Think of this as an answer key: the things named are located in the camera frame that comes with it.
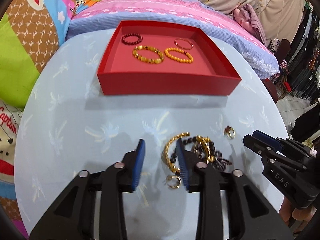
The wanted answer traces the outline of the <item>person's hand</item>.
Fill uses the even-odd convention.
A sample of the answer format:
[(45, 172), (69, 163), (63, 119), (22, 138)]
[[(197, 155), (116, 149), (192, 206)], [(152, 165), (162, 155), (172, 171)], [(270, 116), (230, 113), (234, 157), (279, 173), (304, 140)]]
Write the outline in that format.
[(283, 203), (279, 210), (279, 215), (286, 225), (289, 224), (289, 219), (291, 217), (297, 221), (300, 221), (300, 226), (295, 230), (295, 233), (297, 233), (306, 227), (316, 211), (317, 209), (313, 206), (309, 206), (306, 209), (296, 209), (294, 205), (286, 197), (284, 197)]

